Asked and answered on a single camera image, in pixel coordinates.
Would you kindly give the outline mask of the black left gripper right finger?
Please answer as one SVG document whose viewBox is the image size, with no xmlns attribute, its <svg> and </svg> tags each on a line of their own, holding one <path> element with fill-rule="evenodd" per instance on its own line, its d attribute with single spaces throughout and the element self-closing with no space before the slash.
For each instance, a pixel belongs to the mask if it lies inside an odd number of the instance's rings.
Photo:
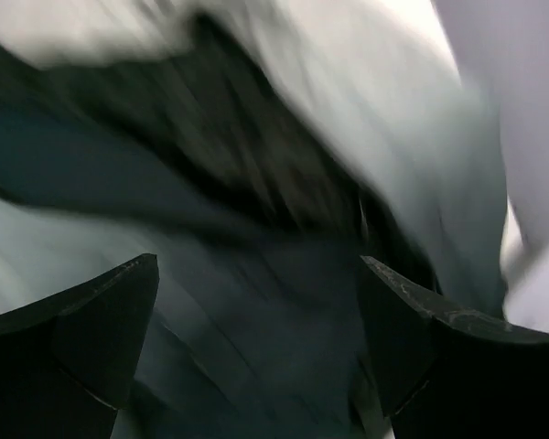
<svg viewBox="0 0 549 439">
<path fill-rule="evenodd" d="M 359 303 L 398 438 L 549 438 L 549 334 L 461 307 L 371 257 Z"/>
</svg>

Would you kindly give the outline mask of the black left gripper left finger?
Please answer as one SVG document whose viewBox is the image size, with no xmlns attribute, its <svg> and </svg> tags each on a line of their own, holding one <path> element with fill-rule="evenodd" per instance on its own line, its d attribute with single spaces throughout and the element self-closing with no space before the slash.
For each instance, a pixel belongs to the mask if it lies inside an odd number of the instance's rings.
<svg viewBox="0 0 549 439">
<path fill-rule="evenodd" d="M 156 300 L 156 256 L 0 315 L 0 439 L 111 436 Z"/>
</svg>

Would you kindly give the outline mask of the grey black gradient jacket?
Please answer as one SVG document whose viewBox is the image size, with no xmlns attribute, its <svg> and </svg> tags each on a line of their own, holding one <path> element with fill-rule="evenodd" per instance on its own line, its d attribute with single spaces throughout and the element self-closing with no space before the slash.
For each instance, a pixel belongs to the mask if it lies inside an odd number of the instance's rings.
<svg viewBox="0 0 549 439">
<path fill-rule="evenodd" d="M 117 438 L 396 437 L 362 260 L 510 323 L 506 216 L 497 108 L 378 1 L 0 1 L 0 315 L 156 256 Z"/>
</svg>

